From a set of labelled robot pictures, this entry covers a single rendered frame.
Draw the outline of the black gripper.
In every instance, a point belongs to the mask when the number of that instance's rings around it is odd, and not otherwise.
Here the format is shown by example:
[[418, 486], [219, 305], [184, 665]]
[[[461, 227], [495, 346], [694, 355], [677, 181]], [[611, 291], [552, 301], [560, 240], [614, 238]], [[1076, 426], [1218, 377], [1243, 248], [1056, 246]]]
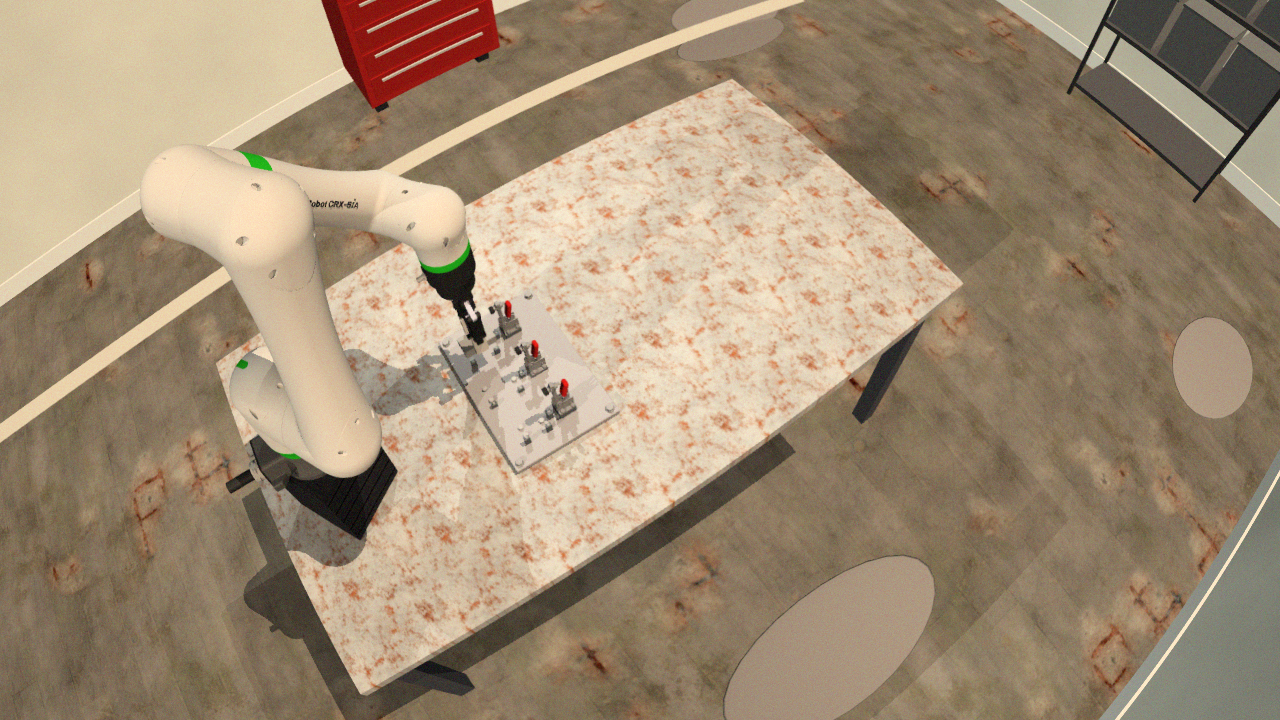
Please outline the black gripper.
[[468, 340], [472, 338], [471, 340], [472, 343], [475, 342], [474, 343], [474, 348], [475, 348], [476, 354], [479, 355], [479, 354], [483, 354], [484, 351], [486, 351], [489, 348], [489, 346], [488, 346], [486, 338], [485, 338], [486, 333], [484, 331], [484, 325], [483, 325], [483, 320], [481, 320], [481, 313], [479, 313], [477, 310], [475, 310], [476, 305], [474, 304], [474, 293], [471, 292], [474, 290], [474, 284], [475, 284], [475, 274], [472, 275], [472, 278], [466, 284], [463, 284], [458, 290], [444, 291], [444, 292], [436, 290], [436, 293], [442, 299], [451, 300], [451, 302], [453, 304], [454, 310], [457, 311], [457, 314], [460, 316], [460, 322], [461, 322], [461, 325], [463, 327], [465, 334], [468, 333], [468, 334], [466, 334], [467, 338]]

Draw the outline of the toggle clamp with red handle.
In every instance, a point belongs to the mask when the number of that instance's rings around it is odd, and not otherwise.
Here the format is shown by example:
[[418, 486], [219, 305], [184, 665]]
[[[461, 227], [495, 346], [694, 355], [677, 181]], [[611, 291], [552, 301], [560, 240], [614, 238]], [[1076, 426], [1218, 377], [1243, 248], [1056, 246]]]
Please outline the toggle clamp with red handle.
[[[531, 354], [532, 355], [529, 355], [529, 347], [530, 347], [530, 345], [531, 345]], [[530, 342], [526, 342], [526, 343], [522, 341], [520, 346], [515, 347], [515, 351], [516, 351], [517, 355], [520, 355], [520, 354], [524, 352], [524, 355], [525, 355], [525, 357], [524, 357], [524, 365], [527, 368], [529, 373], [532, 377], [535, 377], [535, 375], [538, 375], [541, 372], [545, 372], [548, 369], [545, 357], [541, 357], [540, 350], [538, 351], [538, 347], [539, 347], [539, 345], [538, 345], [538, 342], [535, 340], [532, 340], [532, 342], [530, 341]], [[532, 361], [531, 361], [531, 359], [532, 359]]]

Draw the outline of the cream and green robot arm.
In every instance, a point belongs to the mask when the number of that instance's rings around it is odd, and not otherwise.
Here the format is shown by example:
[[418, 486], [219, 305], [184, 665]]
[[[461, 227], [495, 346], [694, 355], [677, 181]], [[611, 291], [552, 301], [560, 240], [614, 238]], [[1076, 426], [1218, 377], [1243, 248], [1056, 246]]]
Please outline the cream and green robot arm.
[[250, 469], [227, 482], [230, 495], [252, 480], [279, 492], [291, 477], [366, 471], [381, 424], [337, 334], [315, 225], [401, 241], [419, 258], [419, 283], [458, 290], [476, 268], [460, 196], [387, 170], [323, 170], [180, 143], [148, 164], [140, 204], [159, 234], [221, 263], [266, 343], [230, 375], [230, 400], [259, 433]]

